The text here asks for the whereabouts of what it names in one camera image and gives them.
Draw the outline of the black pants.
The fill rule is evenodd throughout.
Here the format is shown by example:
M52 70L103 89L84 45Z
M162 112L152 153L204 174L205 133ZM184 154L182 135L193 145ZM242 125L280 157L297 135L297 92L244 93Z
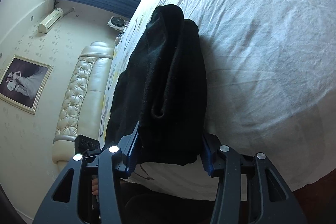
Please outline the black pants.
M139 134L139 162L186 165L201 149L207 107L198 26L158 6L114 90L105 144Z

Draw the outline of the cream tufted headboard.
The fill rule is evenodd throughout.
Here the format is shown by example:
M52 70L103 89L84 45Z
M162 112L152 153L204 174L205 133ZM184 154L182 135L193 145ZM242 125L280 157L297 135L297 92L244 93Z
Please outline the cream tufted headboard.
M59 171L74 155L78 135L99 139L107 112L105 91L114 47L114 43L93 42L79 55L64 95L52 142L52 161Z

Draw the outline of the framed wedding photo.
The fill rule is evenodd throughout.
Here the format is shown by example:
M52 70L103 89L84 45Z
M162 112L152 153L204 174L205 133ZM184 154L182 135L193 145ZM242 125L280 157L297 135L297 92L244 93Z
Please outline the framed wedding photo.
M34 115L53 66L14 55L1 74L1 100Z

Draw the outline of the white desk fan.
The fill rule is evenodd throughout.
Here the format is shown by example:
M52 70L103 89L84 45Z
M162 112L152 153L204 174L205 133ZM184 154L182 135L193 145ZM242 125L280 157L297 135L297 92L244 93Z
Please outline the white desk fan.
M108 26L114 28L117 31L122 32L127 27L129 21L124 20L118 16L112 16L108 22Z

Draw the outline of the white air conditioner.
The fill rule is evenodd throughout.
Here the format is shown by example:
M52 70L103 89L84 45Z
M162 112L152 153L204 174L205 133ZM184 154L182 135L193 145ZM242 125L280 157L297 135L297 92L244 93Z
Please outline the white air conditioner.
M46 16L38 25L38 32L47 34L50 29L63 17L63 10L61 8L54 9L48 16Z

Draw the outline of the patterned white bed sheet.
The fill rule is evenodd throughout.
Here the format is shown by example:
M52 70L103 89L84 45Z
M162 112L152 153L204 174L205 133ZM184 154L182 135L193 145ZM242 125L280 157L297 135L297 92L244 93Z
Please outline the patterned white bed sheet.
M332 172L335 0L142 0L114 50L112 86L167 4L199 28L206 130L239 153L265 153L291 190Z

